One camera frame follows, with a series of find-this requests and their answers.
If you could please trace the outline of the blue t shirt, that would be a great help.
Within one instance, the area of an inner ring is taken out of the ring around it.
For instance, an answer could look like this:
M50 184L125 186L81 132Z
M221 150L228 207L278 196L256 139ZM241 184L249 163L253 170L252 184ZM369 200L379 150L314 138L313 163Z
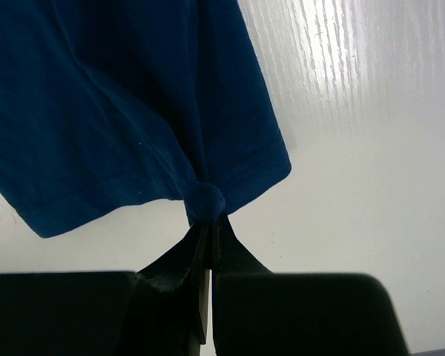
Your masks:
M0 194L40 237L154 200L213 223L290 172L236 1L0 1Z

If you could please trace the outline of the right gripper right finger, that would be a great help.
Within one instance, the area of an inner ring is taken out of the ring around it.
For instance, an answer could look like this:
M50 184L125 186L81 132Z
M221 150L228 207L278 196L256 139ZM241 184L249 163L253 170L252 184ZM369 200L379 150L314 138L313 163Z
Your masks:
M217 355L408 355L391 298L358 273L274 273L236 238L212 228Z

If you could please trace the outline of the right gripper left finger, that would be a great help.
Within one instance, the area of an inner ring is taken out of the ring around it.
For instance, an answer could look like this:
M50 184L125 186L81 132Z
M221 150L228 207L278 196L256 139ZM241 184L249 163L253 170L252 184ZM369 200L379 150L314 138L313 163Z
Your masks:
M208 227L141 271L0 274L0 355L198 355Z

